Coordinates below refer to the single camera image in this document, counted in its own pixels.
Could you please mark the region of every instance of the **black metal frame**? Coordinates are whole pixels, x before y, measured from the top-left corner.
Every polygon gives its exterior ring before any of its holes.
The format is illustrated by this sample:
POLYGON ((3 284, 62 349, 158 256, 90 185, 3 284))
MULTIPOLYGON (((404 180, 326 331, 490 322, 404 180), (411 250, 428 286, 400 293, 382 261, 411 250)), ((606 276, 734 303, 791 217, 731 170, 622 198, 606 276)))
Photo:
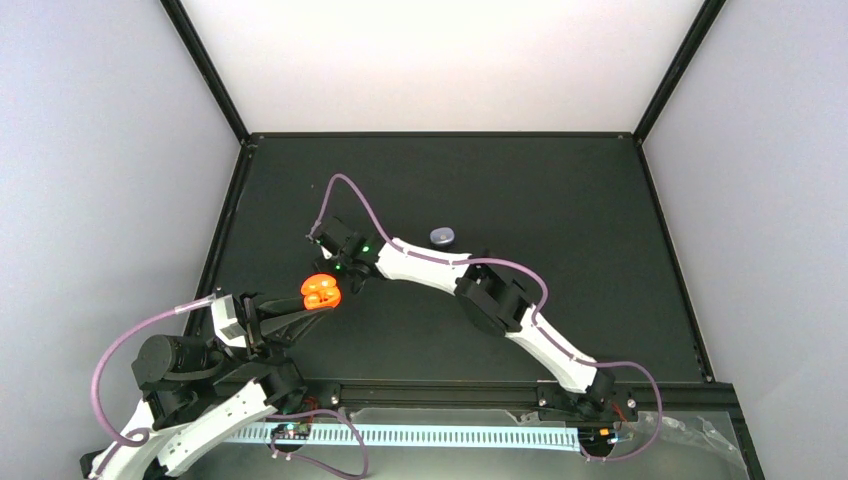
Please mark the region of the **black metal frame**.
MULTIPOLYGON (((197 296, 205 296, 212 292, 214 281, 217 276, 218 267, 220 265, 221 254, 226 245, 227 237, 235 218, 238 200, 244 188, 251 163, 253 161, 253 152, 257 147, 257 142, 268 137, 356 137, 369 135, 368 133, 253 133, 249 134, 247 128, 241 120, 241 117, 232 102, 223 81, 218 75, 217 70, 212 64, 212 60, 203 43, 197 34, 197 31, 191 24, 191 21, 186 13, 185 8, 180 0, 160 0, 165 10, 168 13, 174 27, 180 34, 186 48, 194 59, 198 69, 200 70, 204 80, 209 86, 212 95, 218 102, 222 113, 226 117, 230 127, 233 130, 236 138, 241 143, 241 151, 239 152, 236 162, 235 171, 227 191, 227 196, 224 201, 224 206, 221 215, 218 219, 218 225, 215 229, 215 234, 212 240, 212 245, 209 249, 209 254, 206 263, 203 267, 200 283, 197 289, 197 296)), ((698 322, 695 318, 695 313, 689 298, 688 290, 680 270, 680 264, 677 255, 674 251, 674 246, 671 241, 671 236, 668 231, 668 226, 663 215, 662 207, 654 187, 653 178, 650 168, 648 167, 645 153, 642 150, 642 143, 647 138, 651 128, 659 118, 660 113, 671 97, 677 83, 683 75, 686 67, 692 61, 698 47, 707 35, 710 26, 718 16, 721 7, 725 0, 705 0, 698 15, 696 16, 692 26, 686 34, 680 48, 677 51, 674 59, 671 62, 662 82, 658 86, 650 104, 643 114, 639 124, 634 132, 542 132, 534 134, 533 132, 441 132, 441 133, 388 133, 381 135, 397 135, 397 136, 445 136, 445 135, 474 135, 474 136, 534 136, 534 135, 561 135, 561 136, 615 136, 618 138, 631 138, 637 151, 642 169, 645 174, 645 180, 650 190, 654 208, 657 214, 657 219, 660 223, 663 235, 665 237, 666 246, 668 248, 669 257, 673 263, 675 274, 678 279, 680 294, 685 303, 688 314, 690 327, 692 329, 695 344, 693 348, 700 360, 701 370, 703 374, 703 383, 684 383, 684 384, 663 384, 661 391, 663 394, 663 405, 666 410, 672 411, 723 411, 730 415, 731 422, 734 427, 734 432, 737 437, 740 450, 748 466, 748 474, 751 479, 763 479, 762 468, 757 459, 754 445, 748 432, 745 418, 742 415, 742 409, 739 406, 736 393, 731 384, 716 383, 712 366, 707 355, 707 350, 704 345, 703 337, 701 336, 698 322)), ((203 314, 193 312, 189 316, 186 324, 186 335, 199 335, 203 326, 203 314)), ((550 392, 546 388, 552 388, 547 385, 540 384, 472 384, 463 382, 462 384, 449 383, 432 383, 422 385, 421 383, 404 383, 390 381, 374 381, 374 382, 347 382, 347 383, 332 383, 332 382, 310 382, 310 390, 316 392, 316 395, 327 397, 325 400, 335 398, 341 404, 352 407, 361 408, 365 406, 385 406, 385 407, 466 407, 466 408, 503 408, 507 410, 533 410, 539 405, 539 398, 548 395, 550 392)), ((640 408, 655 408, 656 400, 653 391, 647 384, 622 384, 622 387, 631 392, 633 398, 640 405, 640 408)))
POLYGON ((701 5, 701 10, 695 16, 695 21, 692 22, 692 26, 686 32, 683 43, 677 49, 671 65, 669 65, 659 87, 657 87, 657 91, 654 93, 653 98, 651 98, 651 103, 648 104, 648 108, 645 109, 639 125, 633 131, 633 136, 636 137, 636 141, 640 145, 648 137, 648 133, 650 133, 660 113, 662 113, 665 104, 671 98, 674 87, 677 86, 677 82, 683 77, 683 72, 686 71, 686 67, 689 66, 689 62, 692 61, 695 52, 698 51, 698 47, 701 46, 701 42, 707 36, 707 32, 710 31, 710 27, 713 25, 716 17, 718 17, 718 13, 721 11, 721 7, 724 6, 724 2, 725 0, 706 0, 701 5))
POLYGON ((230 94, 227 93, 224 82, 221 80, 221 76, 218 75, 218 70, 212 64, 212 58, 206 52, 206 47, 200 41, 197 30, 194 29, 194 25, 192 25, 191 20, 188 18, 188 13, 183 6, 183 2, 180 0, 161 0, 161 2, 162 6, 165 7, 165 11, 168 12, 168 17, 171 18, 174 28, 177 29, 180 38, 183 39, 188 53, 194 59, 197 69, 203 75, 203 80, 209 86, 212 96, 215 97, 215 101, 221 107, 221 112, 227 119, 227 123, 230 124, 230 128, 233 129, 233 133, 239 143, 244 143, 250 136, 247 127, 244 126, 244 122, 242 122, 241 116, 238 110, 236 110, 233 100, 230 98, 230 94))

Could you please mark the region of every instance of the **black enclosure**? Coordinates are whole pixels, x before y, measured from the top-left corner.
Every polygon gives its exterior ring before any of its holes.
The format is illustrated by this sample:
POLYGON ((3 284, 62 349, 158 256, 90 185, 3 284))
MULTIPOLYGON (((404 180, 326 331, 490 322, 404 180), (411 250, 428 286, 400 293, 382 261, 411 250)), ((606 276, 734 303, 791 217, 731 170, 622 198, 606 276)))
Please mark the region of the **black enclosure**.
MULTIPOLYGON (((291 294, 312 273, 318 252, 304 236, 327 181, 345 173, 391 235, 426 245, 431 229, 450 226, 452 251, 489 248, 536 270, 558 331, 599 360, 643 363, 669 410, 728 412, 750 478, 763 478, 733 386, 713 378, 641 147, 723 0, 704 2, 632 133, 250 132, 182 3, 161 2, 242 145, 198 296, 216 286, 291 294)), ((328 213, 373 231, 344 184, 328 213)), ((443 293, 374 280, 343 294, 290 352, 307 382, 330 385, 343 405, 518 408, 557 388, 443 293)), ((192 313, 186 334, 210 335, 204 315, 192 313)), ((656 407, 638 372, 615 375, 656 407)))

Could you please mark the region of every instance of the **orange object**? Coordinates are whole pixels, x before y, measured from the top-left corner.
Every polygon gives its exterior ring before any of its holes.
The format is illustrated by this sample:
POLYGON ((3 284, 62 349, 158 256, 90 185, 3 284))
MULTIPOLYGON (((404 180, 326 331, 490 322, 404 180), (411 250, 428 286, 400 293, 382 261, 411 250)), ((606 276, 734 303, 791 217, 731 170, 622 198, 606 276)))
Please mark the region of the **orange object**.
POLYGON ((316 308, 335 308, 342 301, 342 292, 336 286, 336 279, 326 273, 318 273, 307 278, 300 287, 303 305, 307 310, 316 308))

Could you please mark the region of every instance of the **led strip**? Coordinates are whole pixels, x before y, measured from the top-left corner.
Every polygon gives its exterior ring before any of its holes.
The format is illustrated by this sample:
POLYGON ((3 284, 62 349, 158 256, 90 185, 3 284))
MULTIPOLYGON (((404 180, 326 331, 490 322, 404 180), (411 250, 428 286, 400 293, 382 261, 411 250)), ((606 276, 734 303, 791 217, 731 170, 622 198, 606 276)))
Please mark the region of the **led strip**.
MULTIPOLYGON (((252 423, 227 443, 269 444, 279 422, 252 423)), ((564 427, 468 427, 453 425, 356 425, 367 446, 531 448, 577 452, 577 429, 564 427)), ((278 445, 357 445, 341 424, 315 423, 306 440, 279 438, 278 445)))

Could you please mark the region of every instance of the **black table surface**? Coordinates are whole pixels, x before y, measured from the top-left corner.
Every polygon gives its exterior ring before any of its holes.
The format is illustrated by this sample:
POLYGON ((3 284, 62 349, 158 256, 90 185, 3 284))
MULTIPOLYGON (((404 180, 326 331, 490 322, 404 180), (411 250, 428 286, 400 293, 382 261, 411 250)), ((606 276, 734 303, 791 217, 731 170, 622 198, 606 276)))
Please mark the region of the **black table surface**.
MULTIPOLYGON (((229 292, 296 296, 318 256, 305 238, 327 181, 350 176, 390 235, 527 265, 548 283, 543 313, 599 360, 643 363, 661 382, 699 382, 694 338, 630 138, 492 135, 268 135, 259 140, 216 276, 229 292)), ((372 232, 343 183, 328 208, 372 232)), ((538 292, 527 280, 531 292, 538 292)), ((535 382, 551 374, 486 336, 456 300, 372 280, 291 350, 307 379, 535 382)), ((635 371, 620 380, 644 381, 635 371)))

